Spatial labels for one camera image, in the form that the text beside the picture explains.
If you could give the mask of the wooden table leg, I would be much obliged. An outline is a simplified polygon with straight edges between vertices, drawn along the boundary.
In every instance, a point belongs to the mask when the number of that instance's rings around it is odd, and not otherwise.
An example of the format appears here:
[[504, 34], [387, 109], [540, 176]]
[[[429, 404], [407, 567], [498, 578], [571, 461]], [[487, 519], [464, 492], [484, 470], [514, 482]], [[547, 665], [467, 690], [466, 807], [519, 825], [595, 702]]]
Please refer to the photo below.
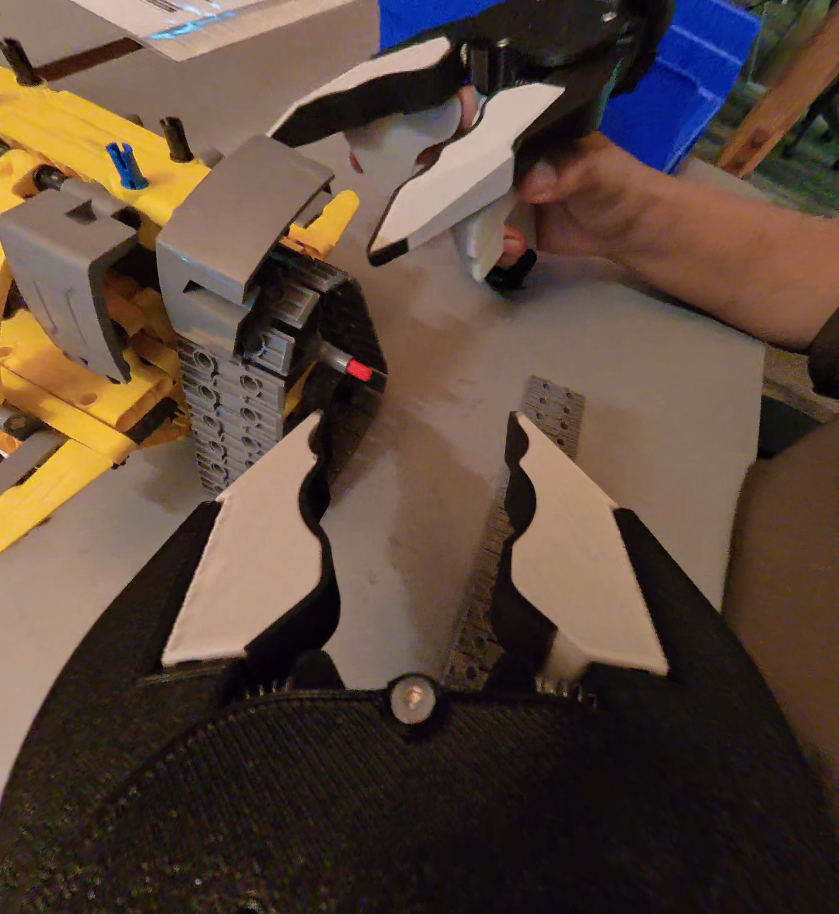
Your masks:
[[748, 176], [839, 77], [839, 2], [723, 144], [716, 165]]

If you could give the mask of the white printed paper sheet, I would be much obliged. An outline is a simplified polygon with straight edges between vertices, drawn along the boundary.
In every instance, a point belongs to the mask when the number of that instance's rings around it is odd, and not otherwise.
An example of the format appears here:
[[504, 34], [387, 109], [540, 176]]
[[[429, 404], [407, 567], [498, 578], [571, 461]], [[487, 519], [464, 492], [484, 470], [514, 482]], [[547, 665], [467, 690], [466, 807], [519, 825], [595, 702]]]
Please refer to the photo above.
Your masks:
[[182, 62], [357, 6], [353, 1], [78, 1], [150, 50]]

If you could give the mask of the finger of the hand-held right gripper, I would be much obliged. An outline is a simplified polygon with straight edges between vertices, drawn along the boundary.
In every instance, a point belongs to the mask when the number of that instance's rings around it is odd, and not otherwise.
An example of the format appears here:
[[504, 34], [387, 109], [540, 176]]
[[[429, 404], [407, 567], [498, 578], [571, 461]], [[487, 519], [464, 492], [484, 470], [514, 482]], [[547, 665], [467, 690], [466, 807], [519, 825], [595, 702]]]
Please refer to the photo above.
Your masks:
[[268, 136], [298, 148], [396, 114], [444, 104], [459, 90], [459, 47], [444, 37], [360, 63], [292, 104]]
[[517, 143], [564, 91], [533, 82], [487, 98], [471, 129], [445, 143], [437, 161], [393, 192], [369, 240], [369, 262], [383, 266], [507, 194]]

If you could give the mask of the person's tan trouser leg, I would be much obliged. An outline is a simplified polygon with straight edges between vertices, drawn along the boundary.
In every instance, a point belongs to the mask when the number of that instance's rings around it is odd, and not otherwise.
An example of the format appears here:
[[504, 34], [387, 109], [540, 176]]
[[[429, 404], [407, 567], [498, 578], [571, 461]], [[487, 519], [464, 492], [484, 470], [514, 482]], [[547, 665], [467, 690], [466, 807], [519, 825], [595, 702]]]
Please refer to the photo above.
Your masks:
[[723, 611], [812, 763], [839, 841], [839, 415], [749, 468]]

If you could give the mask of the person's right hand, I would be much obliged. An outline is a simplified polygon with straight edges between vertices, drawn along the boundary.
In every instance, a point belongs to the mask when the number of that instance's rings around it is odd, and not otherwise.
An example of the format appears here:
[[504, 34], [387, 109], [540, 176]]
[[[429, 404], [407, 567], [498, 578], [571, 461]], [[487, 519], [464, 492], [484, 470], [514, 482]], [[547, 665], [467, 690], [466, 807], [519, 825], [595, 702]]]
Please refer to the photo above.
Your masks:
[[532, 207], [534, 227], [531, 232], [505, 227], [502, 264], [515, 263], [532, 249], [630, 267], [668, 179], [599, 132], [545, 154], [517, 187], [521, 202]]

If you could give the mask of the yellow toy brick vehicle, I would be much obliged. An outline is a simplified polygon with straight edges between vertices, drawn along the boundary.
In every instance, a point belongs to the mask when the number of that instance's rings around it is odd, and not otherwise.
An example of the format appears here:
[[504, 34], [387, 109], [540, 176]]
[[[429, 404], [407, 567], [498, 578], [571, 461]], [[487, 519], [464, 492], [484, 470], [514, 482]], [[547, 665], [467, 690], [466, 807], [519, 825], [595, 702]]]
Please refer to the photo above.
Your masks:
[[329, 264], [359, 207], [263, 134], [219, 161], [0, 66], [0, 554], [136, 451], [194, 437], [179, 337], [231, 355], [277, 248]]

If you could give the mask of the blue plastic bin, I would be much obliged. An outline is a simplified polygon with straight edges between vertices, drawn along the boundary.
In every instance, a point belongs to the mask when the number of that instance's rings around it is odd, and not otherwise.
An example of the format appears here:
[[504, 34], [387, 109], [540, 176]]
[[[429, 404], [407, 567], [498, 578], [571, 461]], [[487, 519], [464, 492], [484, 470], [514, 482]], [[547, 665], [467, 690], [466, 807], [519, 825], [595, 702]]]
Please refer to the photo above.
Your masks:
[[[434, 29], [481, 14], [503, 2], [378, 2], [380, 51]], [[671, 24], [654, 63], [632, 92], [606, 104], [599, 130], [640, 163], [665, 174], [677, 170], [719, 112], [759, 34], [759, 20], [740, 6], [718, 1], [673, 2]], [[347, 140], [353, 163], [368, 168], [378, 189], [390, 191], [415, 173], [410, 129], [378, 128]]]

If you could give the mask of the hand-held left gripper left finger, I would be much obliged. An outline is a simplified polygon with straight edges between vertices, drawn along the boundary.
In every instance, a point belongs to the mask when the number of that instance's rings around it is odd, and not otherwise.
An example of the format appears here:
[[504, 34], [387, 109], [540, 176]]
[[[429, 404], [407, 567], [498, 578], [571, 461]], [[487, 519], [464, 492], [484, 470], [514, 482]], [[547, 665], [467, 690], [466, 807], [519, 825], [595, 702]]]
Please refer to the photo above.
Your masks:
[[218, 496], [215, 523], [161, 655], [164, 668], [245, 660], [286, 672], [340, 620], [322, 411], [307, 416]]

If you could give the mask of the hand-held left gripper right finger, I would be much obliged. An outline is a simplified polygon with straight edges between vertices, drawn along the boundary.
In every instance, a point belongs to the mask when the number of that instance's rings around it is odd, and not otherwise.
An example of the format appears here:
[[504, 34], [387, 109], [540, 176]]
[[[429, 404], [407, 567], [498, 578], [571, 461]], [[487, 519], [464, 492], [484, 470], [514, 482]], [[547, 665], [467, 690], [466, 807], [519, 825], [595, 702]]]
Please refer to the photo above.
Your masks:
[[536, 686], [597, 668], [669, 673], [616, 513], [619, 506], [521, 411], [505, 431], [509, 533], [492, 597], [494, 635]]

